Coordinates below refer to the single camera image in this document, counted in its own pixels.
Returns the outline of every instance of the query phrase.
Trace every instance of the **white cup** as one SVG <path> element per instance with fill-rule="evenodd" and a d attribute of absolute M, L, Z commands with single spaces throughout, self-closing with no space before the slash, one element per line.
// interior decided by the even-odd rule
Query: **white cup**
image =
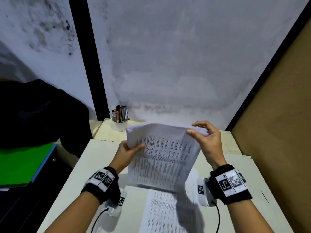
<path fill-rule="evenodd" d="M 111 120 L 110 122 L 110 126 L 113 130 L 116 130 L 118 132 L 123 132 L 126 129 L 127 126 L 127 120 L 123 123 L 116 123 L 114 121 Z"/>

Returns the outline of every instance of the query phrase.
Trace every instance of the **white wall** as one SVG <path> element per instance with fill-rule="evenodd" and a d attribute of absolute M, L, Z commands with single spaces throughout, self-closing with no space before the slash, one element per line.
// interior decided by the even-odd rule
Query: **white wall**
<path fill-rule="evenodd" d="M 0 0 L 0 78 L 42 79 L 96 120 L 68 0 Z"/>
<path fill-rule="evenodd" d="M 88 0 L 110 110 L 225 129 L 308 0 Z"/>

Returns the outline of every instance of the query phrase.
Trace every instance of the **cable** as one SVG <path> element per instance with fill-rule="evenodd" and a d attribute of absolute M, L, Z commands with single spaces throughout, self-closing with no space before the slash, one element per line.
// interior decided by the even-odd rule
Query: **cable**
<path fill-rule="evenodd" d="M 96 224 L 97 220 L 99 219 L 99 217 L 101 216 L 101 214 L 102 214 L 103 212 L 108 211 L 108 209 L 109 209 L 109 208 L 104 209 L 104 210 L 103 210 L 103 211 L 102 211 L 102 212 L 98 215 L 98 217 L 96 218 L 96 220 L 95 220 L 95 222 L 94 222 L 94 224 L 93 224 L 93 227 L 92 227 L 91 233 L 93 233 L 93 230 L 94 230 L 95 224 Z"/>
<path fill-rule="evenodd" d="M 218 233 L 218 230 L 219 230 L 219 226 L 220 226 L 220 212 L 219 212 L 219 208 L 217 206 L 217 204 L 214 202 L 214 201 L 211 201 L 217 208 L 217 211 L 218 211 L 218 227 L 217 227 L 217 230 L 216 230 L 216 233 Z"/>

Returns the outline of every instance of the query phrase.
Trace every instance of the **green surface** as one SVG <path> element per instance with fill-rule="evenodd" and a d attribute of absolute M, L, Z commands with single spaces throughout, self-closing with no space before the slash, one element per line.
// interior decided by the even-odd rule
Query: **green surface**
<path fill-rule="evenodd" d="M 29 183 L 53 145 L 0 149 L 0 185 Z"/>

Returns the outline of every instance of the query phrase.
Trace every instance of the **person's left hand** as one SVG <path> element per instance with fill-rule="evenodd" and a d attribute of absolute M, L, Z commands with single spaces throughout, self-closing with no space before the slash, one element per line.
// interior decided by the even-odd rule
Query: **person's left hand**
<path fill-rule="evenodd" d="M 141 151 L 145 148 L 146 145 L 141 144 L 131 149 L 127 146 L 127 141 L 121 141 L 119 148 L 116 152 L 116 155 L 109 164 L 109 167 L 114 168 L 117 174 L 119 175 L 119 173 L 131 163 L 132 159 L 134 158 L 134 155 L 138 151 Z"/>

